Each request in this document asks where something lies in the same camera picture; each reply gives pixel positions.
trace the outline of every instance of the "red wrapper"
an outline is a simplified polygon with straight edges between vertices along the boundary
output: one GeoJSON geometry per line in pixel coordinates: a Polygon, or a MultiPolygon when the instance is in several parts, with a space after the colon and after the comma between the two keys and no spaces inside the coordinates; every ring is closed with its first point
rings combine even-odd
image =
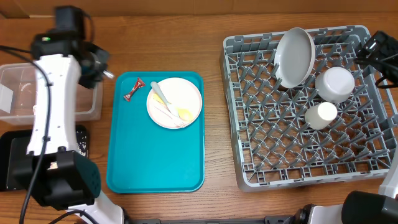
{"type": "Polygon", "coordinates": [[[127,102],[130,102],[131,96],[132,96],[139,88],[142,88],[142,87],[144,87],[144,86],[145,86],[145,83],[144,83],[140,78],[137,78],[136,84],[134,85],[134,87],[132,88],[132,90],[130,91],[129,94],[124,95],[124,99],[125,99],[127,102]]]}

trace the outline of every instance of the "plastic grid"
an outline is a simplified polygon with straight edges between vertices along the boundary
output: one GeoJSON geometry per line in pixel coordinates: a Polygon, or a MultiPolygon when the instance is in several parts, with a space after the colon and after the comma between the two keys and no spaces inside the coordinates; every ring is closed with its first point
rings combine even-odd
{"type": "Polygon", "coordinates": [[[315,43],[314,67],[302,85],[288,90],[276,79],[278,65],[274,64],[285,32],[224,40],[224,90],[238,185],[245,191],[382,177],[390,168],[397,146],[392,131],[395,104],[389,90],[383,90],[387,97],[382,101],[372,67],[353,63],[355,48],[370,38],[368,30],[347,26],[307,32],[315,43]],[[324,101],[317,94],[315,79],[331,67],[349,70],[356,87],[348,100],[335,104],[338,117],[316,131],[309,128],[304,114],[324,101]],[[393,110],[390,117],[385,104],[393,110]]]}

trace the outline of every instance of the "white cup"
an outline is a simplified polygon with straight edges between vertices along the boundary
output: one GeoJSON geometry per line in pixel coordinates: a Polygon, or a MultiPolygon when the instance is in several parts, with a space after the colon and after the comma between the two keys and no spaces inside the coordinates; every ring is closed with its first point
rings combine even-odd
{"type": "Polygon", "coordinates": [[[355,80],[351,72],[340,67],[329,68],[315,80],[318,94],[331,103],[346,101],[355,87],[355,80]]]}
{"type": "Polygon", "coordinates": [[[320,130],[328,126],[337,117],[337,108],[333,103],[323,102],[307,110],[305,121],[310,128],[320,130]]]}

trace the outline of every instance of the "teal tray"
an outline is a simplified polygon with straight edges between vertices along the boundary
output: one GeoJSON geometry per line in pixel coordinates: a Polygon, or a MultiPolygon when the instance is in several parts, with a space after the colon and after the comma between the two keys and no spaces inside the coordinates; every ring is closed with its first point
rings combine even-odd
{"type": "Polygon", "coordinates": [[[193,192],[205,181],[205,100],[203,79],[195,72],[127,72],[114,92],[106,183],[116,193],[193,192]],[[137,77],[146,84],[127,102],[137,77]],[[148,115],[150,83],[184,78],[200,91],[199,117],[183,129],[165,129],[148,115]]]}

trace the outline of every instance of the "white plastic fork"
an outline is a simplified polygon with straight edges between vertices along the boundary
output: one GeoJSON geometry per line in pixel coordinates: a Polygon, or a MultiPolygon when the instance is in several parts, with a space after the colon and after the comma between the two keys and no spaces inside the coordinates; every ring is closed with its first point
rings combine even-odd
{"type": "Polygon", "coordinates": [[[167,110],[166,108],[164,108],[159,102],[152,100],[153,105],[155,106],[156,109],[158,109],[159,111],[163,112],[164,114],[166,114],[167,116],[169,116],[173,123],[175,125],[177,125],[180,128],[185,128],[188,124],[185,123],[183,120],[181,120],[180,118],[174,116],[169,110],[167,110]]]}

